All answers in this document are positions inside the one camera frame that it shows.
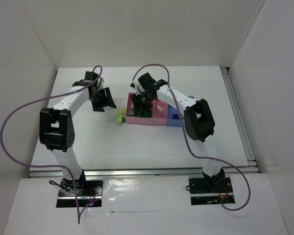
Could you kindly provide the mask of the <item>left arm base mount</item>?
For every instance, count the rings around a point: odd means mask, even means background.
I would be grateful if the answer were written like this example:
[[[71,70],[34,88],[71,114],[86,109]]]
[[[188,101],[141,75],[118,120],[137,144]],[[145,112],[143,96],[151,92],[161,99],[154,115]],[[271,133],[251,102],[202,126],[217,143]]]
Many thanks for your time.
[[[49,180],[49,184],[57,186],[58,196],[56,207],[57,208],[74,208],[75,194],[74,189],[64,186],[63,181],[57,183],[54,180]],[[85,189],[77,189],[77,199],[79,207],[101,207],[102,206],[102,193],[103,193],[103,180],[90,180],[86,182]]]

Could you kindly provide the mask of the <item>lime and green lego stack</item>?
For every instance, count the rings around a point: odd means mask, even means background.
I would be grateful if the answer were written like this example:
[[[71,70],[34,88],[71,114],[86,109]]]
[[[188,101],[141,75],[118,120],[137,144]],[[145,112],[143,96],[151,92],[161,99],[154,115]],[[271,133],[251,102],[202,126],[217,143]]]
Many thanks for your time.
[[[115,122],[117,124],[124,124],[126,123],[125,117],[122,114],[116,116]]]

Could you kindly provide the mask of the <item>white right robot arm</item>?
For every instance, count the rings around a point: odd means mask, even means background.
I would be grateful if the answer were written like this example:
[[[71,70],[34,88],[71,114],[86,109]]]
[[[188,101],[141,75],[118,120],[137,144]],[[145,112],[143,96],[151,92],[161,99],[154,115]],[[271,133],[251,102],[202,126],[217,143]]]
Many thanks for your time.
[[[212,146],[215,121],[208,102],[190,98],[172,88],[169,81],[156,81],[149,73],[140,76],[137,82],[131,82],[130,87],[135,90],[131,96],[135,117],[145,116],[157,100],[175,106],[181,116],[184,136],[196,141],[198,148],[208,155],[202,158],[204,182],[209,189],[216,188],[224,178],[224,171],[216,161]]]

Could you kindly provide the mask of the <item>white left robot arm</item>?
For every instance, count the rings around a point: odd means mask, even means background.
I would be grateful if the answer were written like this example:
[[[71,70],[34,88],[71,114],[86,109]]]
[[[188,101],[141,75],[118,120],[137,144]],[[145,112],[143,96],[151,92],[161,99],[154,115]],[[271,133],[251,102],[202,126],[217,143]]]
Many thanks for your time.
[[[87,187],[84,170],[78,164],[73,143],[75,131],[73,116],[87,101],[94,112],[104,112],[105,107],[116,109],[110,89],[103,86],[103,78],[93,72],[85,72],[82,80],[72,84],[68,95],[51,108],[40,111],[39,140],[55,156],[59,165],[64,166],[63,185],[66,190],[85,190]]]

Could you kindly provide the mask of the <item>lime green sloped lego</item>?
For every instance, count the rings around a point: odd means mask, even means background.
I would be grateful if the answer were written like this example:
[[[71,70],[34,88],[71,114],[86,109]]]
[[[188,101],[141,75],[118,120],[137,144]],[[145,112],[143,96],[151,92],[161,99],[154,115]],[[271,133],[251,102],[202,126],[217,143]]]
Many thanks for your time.
[[[123,116],[126,115],[126,108],[119,109],[118,114],[123,115]]]

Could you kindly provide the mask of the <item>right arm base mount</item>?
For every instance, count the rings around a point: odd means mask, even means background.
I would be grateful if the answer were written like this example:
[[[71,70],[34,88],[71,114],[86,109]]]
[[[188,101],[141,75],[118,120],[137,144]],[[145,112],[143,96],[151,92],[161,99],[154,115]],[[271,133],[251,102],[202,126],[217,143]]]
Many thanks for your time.
[[[234,204],[235,197],[229,177],[222,170],[212,178],[203,174],[202,178],[189,178],[185,190],[190,193],[191,205],[216,205],[223,199],[224,204]]]

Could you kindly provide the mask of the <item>green lego brick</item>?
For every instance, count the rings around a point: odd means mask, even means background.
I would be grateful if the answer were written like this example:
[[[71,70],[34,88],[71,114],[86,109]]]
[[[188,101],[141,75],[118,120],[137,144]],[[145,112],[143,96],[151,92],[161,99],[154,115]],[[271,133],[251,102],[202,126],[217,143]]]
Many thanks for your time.
[[[129,117],[136,117],[136,118],[152,118],[153,117],[153,111],[149,110],[145,113],[139,113],[134,108],[130,110]]]

